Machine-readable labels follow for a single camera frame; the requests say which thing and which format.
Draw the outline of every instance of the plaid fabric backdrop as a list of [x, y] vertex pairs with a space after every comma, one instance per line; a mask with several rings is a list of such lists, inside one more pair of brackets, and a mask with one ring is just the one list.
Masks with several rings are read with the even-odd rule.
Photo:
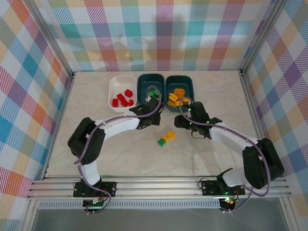
[[272, 6], [270, 0], [36, 3], [76, 71], [238, 69]]
[[68, 76], [21, 0], [0, 0], [0, 230], [17, 229], [40, 175]]
[[308, 0], [288, 0], [249, 72], [266, 137], [282, 158], [308, 227]]

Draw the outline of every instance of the beige floor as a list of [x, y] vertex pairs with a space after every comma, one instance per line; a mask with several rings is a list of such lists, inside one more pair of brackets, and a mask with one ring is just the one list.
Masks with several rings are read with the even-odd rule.
[[[195, 100], [201, 101], [210, 117], [218, 117], [228, 126], [255, 137], [242, 86], [236, 71], [165, 71], [170, 75], [192, 78]], [[51, 155], [47, 176], [76, 175], [76, 160], [67, 141], [85, 117], [93, 120], [118, 115], [108, 106], [108, 88], [112, 77], [144, 72], [80, 72], [77, 73], [63, 121]], [[161, 125], [143, 130], [125, 131], [109, 138], [98, 157], [101, 175], [216, 175], [230, 167], [243, 165], [241, 157], [212, 140], [198, 140], [188, 130], [174, 127], [177, 113], [161, 114]], [[168, 130], [176, 138], [163, 148], [157, 141]]]

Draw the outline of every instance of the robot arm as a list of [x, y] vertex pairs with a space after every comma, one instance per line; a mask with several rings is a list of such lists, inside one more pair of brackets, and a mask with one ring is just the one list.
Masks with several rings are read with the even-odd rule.
[[[220, 119], [210, 119], [201, 102], [194, 102], [187, 107], [189, 117], [193, 121], [228, 127]], [[261, 189], [267, 185], [268, 179], [263, 160], [260, 158], [255, 147], [250, 143], [232, 134], [226, 129], [191, 123], [185, 119], [183, 115], [175, 117], [174, 125], [177, 128], [192, 130], [192, 135], [194, 132], [198, 132], [200, 135], [203, 135], [204, 138], [220, 141], [242, 156], [244, 167], [228, 169], [217, 176], [217, 180], [221, 181], [223, 185], [234, 187], [236, 185], [243, 185], [249, 182], [256, 189]], [[267, 138], [262, 140], [257, 140], [250, 137], [247, 138], [256, 144], [264, 154], [266, 162], [269, 166], [270, 180], [273, 181], [281, 176], [284, 173], [284, 169], [273, 143]]]
[[96, 159], [98, 158], [103, 142], [106, 139], [123, 131], [142, 129], [150, 125], [159, 125], [163, 104], [161, 104], [157, 112], [154, 114], [147, 117], [138, 117], [152, 112], [157, 107], [158, 103], [159, 100], [157, 98], [151, 98], [147, 104], [131, 108], [127, 113], [120, 116], [120, 118], [97, 121], [93, 121], [90, 118], [84, 118], [80, 122], [67, 143], [72, 154], [78, 158], [81, 157], [90, 133], [101, 124], [101, 126], [99, 126], [93, 133], [88, 148], [80, 161], [84, 180], [86, 180], [90, 185], [95, 185], [101, 181], [101, 177], [97, 171]]

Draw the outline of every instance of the teal plastic bin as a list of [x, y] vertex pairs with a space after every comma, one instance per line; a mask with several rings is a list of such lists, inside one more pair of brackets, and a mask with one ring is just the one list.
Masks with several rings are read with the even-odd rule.
[[[169, 76], [166, 78], [166, 101], [169, 97], [170, 93], [174, 92], [175, 88], [182, 88], [185, 90], [185, 97], [190, 97], [194, 100], [194, 93], [193, 93], [193, 81], [188, 76]], [[178, 107], [171, 107], [167, 103], [167, 108], [172, 112], [180, 112], [180, 108]]]
[[165, 78], [160, 74], [143, 74], [137, 81], [137, 100], [140, 104], [145, 103], [146, 92], [149, 86], [154, 85], [162, 94], [162, 103], [166, 99]]

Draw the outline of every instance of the metal extrusion rail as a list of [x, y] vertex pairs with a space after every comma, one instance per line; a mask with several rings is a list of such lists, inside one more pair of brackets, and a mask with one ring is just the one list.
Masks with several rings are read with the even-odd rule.
[[[226, 198], [222, 196], [202, 196], [198, 181], [204, 176], [194, 177], [102, 177], [103, 181], [117, 182], [116, 195], [113, 200], [123, 199], [210, 199]], [[28, 199], [30, 200], [68, 200], [93, 199], [73, 197], [73, 183], [79, 180], [78, 176], [52, 177], [45, 180], [33, 181]], [[264, 193], [266, 187], [256, 190]], [[290, 196], [291, 191], [284, 178], [278, 178], [271, 184], [271, 191], [267, 197]]]

